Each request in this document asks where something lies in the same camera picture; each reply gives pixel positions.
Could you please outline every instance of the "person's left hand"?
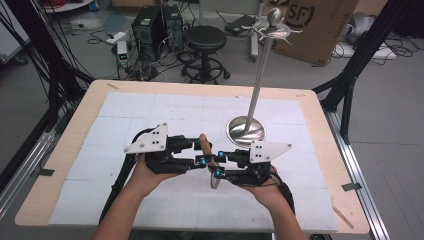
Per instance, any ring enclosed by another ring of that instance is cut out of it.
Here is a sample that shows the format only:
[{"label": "person's left hand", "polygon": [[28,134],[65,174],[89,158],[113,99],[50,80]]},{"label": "person's left hand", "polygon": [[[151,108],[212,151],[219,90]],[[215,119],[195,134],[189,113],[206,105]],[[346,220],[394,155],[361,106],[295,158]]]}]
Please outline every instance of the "person's left hand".
[{"label": "person's left hand", "polygon": [[169,174],[156,174],[152,172],[145,162],[145,154],[141,154],[138,162],[134,167],[134,171],[128,181],[126,187],[133,188],[140,191],[144,197],[149,195],[159,184],[169,178],[178,176],[176,173]]}]

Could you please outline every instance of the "sf logo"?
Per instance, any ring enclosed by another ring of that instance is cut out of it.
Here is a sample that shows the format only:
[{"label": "sf logo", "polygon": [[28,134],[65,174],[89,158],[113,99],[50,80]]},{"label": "sf logo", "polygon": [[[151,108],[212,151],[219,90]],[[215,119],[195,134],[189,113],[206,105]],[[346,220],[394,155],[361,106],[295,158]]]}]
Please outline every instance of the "sf logo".
[{"label": "sf logo", "polygon": [[314,16],[314,7],[292,4],[287,13],[286,25],[291,28],[303,28],[311,22]]}]

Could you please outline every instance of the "round metal base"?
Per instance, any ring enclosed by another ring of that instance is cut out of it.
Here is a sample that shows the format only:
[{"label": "round metal base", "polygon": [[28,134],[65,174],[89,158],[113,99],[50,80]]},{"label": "round metal base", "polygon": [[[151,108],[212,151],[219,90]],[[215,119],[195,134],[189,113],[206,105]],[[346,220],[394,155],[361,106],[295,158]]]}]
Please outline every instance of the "round metal base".
[{"label": "round metal base", "polygon": [[264,141],[265,127],[258,120],[252,118],[249,130],[245,131],[247,116],[231,119],[227,124],[227,136],[239,147],[249,148],[252,141]]}]

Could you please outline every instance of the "wooden tabletop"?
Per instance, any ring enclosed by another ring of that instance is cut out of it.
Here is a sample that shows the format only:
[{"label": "wooden tabletop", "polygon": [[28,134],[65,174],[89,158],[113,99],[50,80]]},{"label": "wooden tabletop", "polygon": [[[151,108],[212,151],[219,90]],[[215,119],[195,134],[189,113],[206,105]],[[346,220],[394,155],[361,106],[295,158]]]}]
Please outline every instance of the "wooden tabletop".
[{"label": "wooden tabletop", "polygon": [[[251,97],[252,87],[148,83],[97,80],[93,82],[69,122],[45,168],[55,170],[50,177],[39,176],[15,222],[23,226],[48,226],[62,185],[77,158],[84,138],[109,92],[159,93],[197,96]],[[355,191],[341,187],[350,177],[316,94],[311,90],[262,88],[260,98],[297,100],[302,108],[316,155],[327,185],[339,225],[339,233],[366,234],[368,221]]]}]

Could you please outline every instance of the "stool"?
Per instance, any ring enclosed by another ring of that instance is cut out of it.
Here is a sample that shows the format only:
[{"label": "stool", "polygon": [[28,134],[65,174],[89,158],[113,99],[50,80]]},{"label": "stool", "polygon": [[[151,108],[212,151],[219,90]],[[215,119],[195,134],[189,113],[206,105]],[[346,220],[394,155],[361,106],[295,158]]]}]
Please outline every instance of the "stool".
[{"label": "stool", "polygon": [[[211,26],[192,27],[185,31],[184,42],[189,48],[196,52],[200,52],[199,57],[190,61],[181,70],[181,75],[188,76],[190,78],[190,83],[193,83],[193,81],[200,81],[201,83],[214,81],[217,85],[218,82],[216,79],[222,74],[224,74],[225,79],[230,78],[231,74],[222,64],[218,60],[209,57],[209,54],[216,53],[216,51],[222,49],[227,42],[227,37],[221,30]],[[201,60],[200,65],[196,63],[197,60]]]}]

